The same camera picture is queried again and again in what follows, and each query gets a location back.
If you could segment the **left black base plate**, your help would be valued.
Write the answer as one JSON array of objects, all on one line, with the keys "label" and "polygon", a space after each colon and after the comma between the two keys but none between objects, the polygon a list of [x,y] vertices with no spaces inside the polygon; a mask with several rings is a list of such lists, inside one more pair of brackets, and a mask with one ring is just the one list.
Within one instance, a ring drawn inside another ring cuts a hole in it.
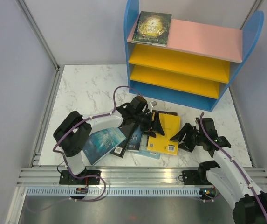
[{"label": "left black base plate", "polygon": [[69,171],[63,170],[59,179],[60,185],[98,185],[100,183],[100,170],[87,170],[82,176],[88,176],[84,179],[74,178]]}]

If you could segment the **light blue thin book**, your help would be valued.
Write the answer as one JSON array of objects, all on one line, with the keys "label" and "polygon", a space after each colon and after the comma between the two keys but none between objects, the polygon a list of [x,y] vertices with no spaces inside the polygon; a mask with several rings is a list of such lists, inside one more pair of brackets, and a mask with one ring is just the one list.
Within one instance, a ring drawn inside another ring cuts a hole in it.
[{"label": "light blue thin book", "polygon": [[159,153],[155,153],[155,152],[150,152],[150,151],[139,151],[139,152],[135,152],[135,154],[137,155],[141,155],[141,156],[145,156],[145,157],[149,157],[149,158],[153,158],[153,159],[160,159],[160,154]]}]

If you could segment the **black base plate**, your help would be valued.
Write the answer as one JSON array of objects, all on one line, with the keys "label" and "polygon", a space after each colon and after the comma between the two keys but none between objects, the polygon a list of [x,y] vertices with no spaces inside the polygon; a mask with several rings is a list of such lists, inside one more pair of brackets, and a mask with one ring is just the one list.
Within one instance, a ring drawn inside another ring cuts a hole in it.
[{"label": "black base plate", "polygon": [[74,178],[69,171],[63,170],[59,179],[60,185],[98,185],[100,183],[100,170],[87,170],[82,176],[88,176],[84,179]]},{"label": "black base plate", "polygon": [[182,171],[182,180],[183,183],[187,186],[189,185],[210,185],[210,183],[207,180],[201,179],[199,173],[197,170],[183,170]]}]

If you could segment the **purple Robinson Crusoe book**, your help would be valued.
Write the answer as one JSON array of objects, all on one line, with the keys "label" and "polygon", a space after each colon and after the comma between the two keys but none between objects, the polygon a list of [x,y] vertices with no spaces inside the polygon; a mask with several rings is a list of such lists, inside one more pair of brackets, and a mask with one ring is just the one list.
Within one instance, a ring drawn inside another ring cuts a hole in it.
[{"label": "purple Robinson Crusoe book", "polygon": [[157,110],[153,110],[153,113],[159,113],[159,114],[168,114],[168,115],[173,115],[173,116],[177,116],[178,113],[176,112],[166,112],[166,111],[157,111]]}]

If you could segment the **aluminium frame post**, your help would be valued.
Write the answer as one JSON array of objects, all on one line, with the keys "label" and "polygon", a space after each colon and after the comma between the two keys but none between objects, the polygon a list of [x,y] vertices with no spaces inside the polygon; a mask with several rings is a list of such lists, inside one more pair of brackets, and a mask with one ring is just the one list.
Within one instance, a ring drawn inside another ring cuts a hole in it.
[{"label": "aluminium frame post", "polygon": [[25,0],[16,0],[16,3],[19,5],[20,9],[22,10],[24,16],[26,17],[26,20],[28,21],[31,29],[33,30],[35,36],[37,37],[38,41],[42,45],[45,53],[47,54],[49,60],[51,61],[53,67],[55,68],[56,71],[59,70],[60,65],[55,59],[46,39],[44,38],[34,16],[32,15],[27,3]]},{"label": "aluminium frame post", "polygon": [[245,24],[248,22],[248,20],[252,16],[252,14],[259,10],[259,8],[263,4],[263,2],[264,2],[264,0],[254,0],[251,8],[249,9],[249,12],[247,13],[243,23],[241,24],[241,27],[240,27],[241,30],[244,28]]}]

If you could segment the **green gold fantasy book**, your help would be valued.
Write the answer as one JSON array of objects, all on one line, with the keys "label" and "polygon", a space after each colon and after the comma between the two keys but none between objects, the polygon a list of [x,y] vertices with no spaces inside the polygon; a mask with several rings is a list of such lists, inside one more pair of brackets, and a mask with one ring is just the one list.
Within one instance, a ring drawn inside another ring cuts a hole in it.
[{"label": "green gold fantasy book", "polygon": [[141,11],[131,41],[166,47],[172,14]]}]

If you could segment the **teal blue book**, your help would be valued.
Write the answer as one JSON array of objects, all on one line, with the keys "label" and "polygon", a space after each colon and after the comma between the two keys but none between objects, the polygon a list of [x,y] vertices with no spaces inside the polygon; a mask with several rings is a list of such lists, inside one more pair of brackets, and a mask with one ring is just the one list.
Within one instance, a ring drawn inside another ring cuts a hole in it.
[{"label": "teal blue book", "polygon": [[125,136],[118,127],[107,128],[89,136],[83,153],[89,164],[95,165],[124,140]]}]

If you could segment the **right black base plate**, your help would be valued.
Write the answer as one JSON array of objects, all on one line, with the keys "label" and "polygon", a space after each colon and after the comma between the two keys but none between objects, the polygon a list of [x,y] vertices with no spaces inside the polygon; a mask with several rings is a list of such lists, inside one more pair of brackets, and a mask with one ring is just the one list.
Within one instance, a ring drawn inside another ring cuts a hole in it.
[{"label": "right black base plate", "polygon": [[187,186],[189,185],[210,185],[210,183],[207,180],[201,179],[199,173],[197,170],[183,170],[182,171],[182,180],[183,183]]}]

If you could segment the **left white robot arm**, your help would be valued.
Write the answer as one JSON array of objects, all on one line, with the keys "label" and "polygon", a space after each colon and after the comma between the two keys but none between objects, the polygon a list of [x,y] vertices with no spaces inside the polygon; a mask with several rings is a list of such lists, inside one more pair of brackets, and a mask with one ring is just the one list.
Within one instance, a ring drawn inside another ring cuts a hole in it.
[{"label": "left white robot arm", "polygon": [[71,112],[53,134],[56,145],[53,152],[63,155],[63,160],[75,184],[82,184],[86,179],[86,167],[81,151],[91,134],[107,129],[137,124],[143,134],[150,137],[164,136],[158,113],[148,108],[148,102],[136,96],[129,103],[115,106],[111,112],[83,118],[78,111]]}]

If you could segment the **dark Wuthering Heights book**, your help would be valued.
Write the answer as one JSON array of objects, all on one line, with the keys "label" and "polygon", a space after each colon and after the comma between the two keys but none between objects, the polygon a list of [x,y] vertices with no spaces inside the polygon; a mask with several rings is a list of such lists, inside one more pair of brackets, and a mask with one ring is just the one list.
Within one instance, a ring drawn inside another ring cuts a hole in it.
[{"label": "dark Wuthering Heights book", "polygon": [[129,152],[139,152],[142,135],[143,134],[142,134],[142,131],[140,129],[140,126],[138,126],[135,129],[126,150]]}]

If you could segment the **left aluminium frame post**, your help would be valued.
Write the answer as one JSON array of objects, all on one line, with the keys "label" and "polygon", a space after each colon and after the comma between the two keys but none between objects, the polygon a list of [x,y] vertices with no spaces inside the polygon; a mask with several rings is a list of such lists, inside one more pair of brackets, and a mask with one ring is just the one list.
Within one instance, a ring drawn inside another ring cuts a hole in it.
[{"label": "left aluminium frame post", "polygon": [[42,45],[45,53],[47,54],[49,60],[51,61],[53,67],[55,68],[56,71],[59,70],[60,65],[55,59],[46,39],[44,38],[34,16],[32,15],[27,3],[25,0],[16,0],[16,3],[19,5],[20,9],[22,10],[24,16],[26,17],[26,20],[28,21],[31,29],[33,30],[35,36],[37,37],[38,41]]}]

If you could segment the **grey book with G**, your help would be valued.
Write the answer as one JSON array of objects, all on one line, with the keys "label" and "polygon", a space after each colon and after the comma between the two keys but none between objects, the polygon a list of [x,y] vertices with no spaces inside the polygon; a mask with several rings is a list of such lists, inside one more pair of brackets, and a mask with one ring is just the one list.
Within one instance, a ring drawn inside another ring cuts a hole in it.
[{"label": "grey book with G", "polygon": [[140,142],[140,151],[146,151],[148,146],[148,136],[147,135],[142,135],[141,137],[141,142]]}]

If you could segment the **yellow paperback book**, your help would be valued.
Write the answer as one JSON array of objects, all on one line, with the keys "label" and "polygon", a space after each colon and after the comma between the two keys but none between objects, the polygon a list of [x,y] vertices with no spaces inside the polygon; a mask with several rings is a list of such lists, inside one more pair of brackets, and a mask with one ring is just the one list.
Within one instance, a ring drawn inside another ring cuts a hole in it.
[{"label": "yellow paperback book", "polygon": [[177,115],[155,112],[153,120],[160,122],[165,135],[162,136],[157,133],[155,138],[149,137],[147,150],[155,153],[177,155],[178,142],[170,139],[179,132],[181,118]]}]

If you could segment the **blue shelf with coloured boards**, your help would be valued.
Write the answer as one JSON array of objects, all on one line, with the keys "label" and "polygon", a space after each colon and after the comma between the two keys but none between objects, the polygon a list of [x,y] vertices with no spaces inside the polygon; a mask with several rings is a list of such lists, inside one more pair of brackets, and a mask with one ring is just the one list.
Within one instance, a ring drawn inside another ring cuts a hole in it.
[{"label": "blue shelf with coloured boards", "polygon": [[252,54],[264,13],[254,12],[243,29],[173,19],[165,47],[134,43],[139,1],[130,0],[123,33],[130,93],[212,111]]}]

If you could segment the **right aluminium frame post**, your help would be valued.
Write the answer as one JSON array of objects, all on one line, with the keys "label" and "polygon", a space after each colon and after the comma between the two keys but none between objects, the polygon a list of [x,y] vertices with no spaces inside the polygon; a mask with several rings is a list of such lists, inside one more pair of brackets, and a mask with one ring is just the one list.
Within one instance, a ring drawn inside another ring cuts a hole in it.
[{"label": "right aluminium frame post", "polygon": [[259,10],[259,8],[263,4],[263,2],[264,2],[264,0],[254,0],[251,8],[249,9],[249,12],[247,13],[243,23],[241,24],[241,27],[240,27],[241,30],[244,28],[245,24],[248,22],[248,20],[252,16],[252,14]]}]

